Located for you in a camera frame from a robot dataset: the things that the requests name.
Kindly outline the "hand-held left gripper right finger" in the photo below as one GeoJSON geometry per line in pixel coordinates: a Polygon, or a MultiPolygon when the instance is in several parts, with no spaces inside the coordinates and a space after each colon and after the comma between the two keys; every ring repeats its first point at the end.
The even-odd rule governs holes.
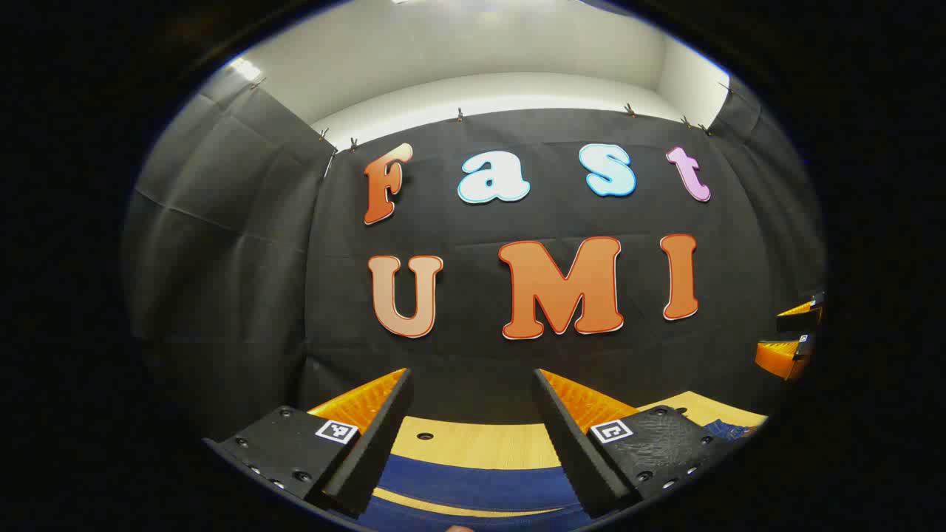
{"type": "Polygon", "coordinates": [[[533,393],[565,476],[591,517],[675,491],[734,447],[675,407],[629,407],[541,368],[533,371],[533,393]]]}

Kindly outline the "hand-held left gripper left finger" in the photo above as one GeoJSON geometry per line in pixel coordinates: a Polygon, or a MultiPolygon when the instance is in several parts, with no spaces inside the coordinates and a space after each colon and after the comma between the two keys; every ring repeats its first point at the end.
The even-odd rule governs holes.
{"type": "Polygon", "coordinates": [[[399,368],[310,410],[278,406],[220,440],[204,443],[243,474],[304,505],[364,513],[413,398],[399,368]]]}

